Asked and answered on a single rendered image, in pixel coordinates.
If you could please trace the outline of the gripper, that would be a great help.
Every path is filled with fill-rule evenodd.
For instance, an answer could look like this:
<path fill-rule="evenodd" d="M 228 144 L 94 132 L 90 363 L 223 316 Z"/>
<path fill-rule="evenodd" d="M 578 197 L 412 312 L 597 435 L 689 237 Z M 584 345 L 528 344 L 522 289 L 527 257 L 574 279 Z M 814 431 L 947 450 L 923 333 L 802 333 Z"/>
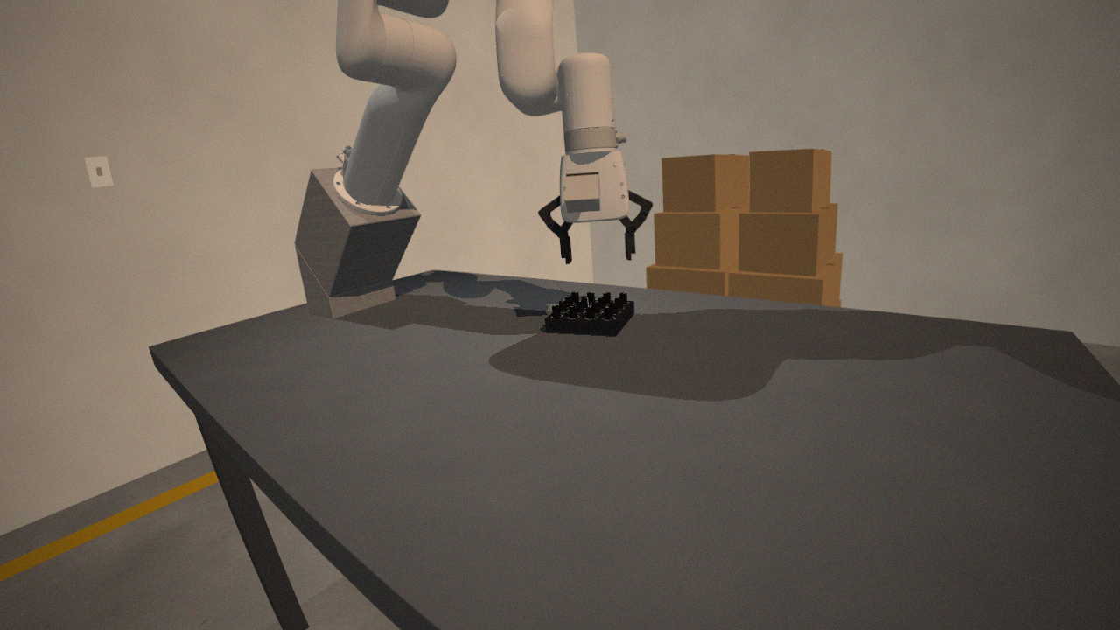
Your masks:
<path fill-rule="evenodd" d="M 536 212 L 549 230 L 556 233 L 557 238 L 560 238 L 564 265 L 572 262 L 569 228 L 572 226 L 572 223 L 592 221 L 620 220 L 620 224 L 626 226 L 626 259 L 632 260 L 631 254 L 635 254 L 634 233 L 640 230 L 641 223 L 647 220 L 648 210 L 652 209 L 653 203 L 628 189 L 626 170 L 623 155 L 617 148 L 577 149 L 564 152 L 560 166 L 560 196 Z M 585 174 L 586 172 L 598 172 L 601 211 L 568 213 L 567 206 L 564 206 L 564 174 Z M 629 200 L 641 206 L 640 215 L 633 220 L 627 217 Z M 563 215 L 562 226 L 558 226 L 556 220 L 550 216 L 550 213 L 559 205 L 561 205 L 561 214 Z"/>

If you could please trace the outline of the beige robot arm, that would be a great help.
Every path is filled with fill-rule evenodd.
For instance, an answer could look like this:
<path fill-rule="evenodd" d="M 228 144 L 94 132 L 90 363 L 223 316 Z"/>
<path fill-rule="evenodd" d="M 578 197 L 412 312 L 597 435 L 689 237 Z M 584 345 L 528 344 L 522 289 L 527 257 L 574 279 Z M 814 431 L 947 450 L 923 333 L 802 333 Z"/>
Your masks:
<path fill-rule="evenodd" d="M 525 115 L 563 111 L 564 152 L 619 148 L 615 129 L 612 61 L 575 53 L 556 66 L 556 0 L 496 0 L 495 33 L 501 92 Z M 398 187 L 424 119 L 451 82 L 456 50 L 444 33 L 380 13 L 377 4 L 423 18 L 444 15 L 449 0 L 339 0 L 336 56 L 340 72 L 383 83 L 368 96 L 353 148 L 336 158 L 333 192 L 351 209 L 394 213 Z M 392 87 L 391 87 L 392 85 Z M 351 156 L 352 152 L 352 156 Z M 349 160 L 351 157 L 351 160 Z M 568 213 L 600 211 L 599 173 L 564 174 Z"/>

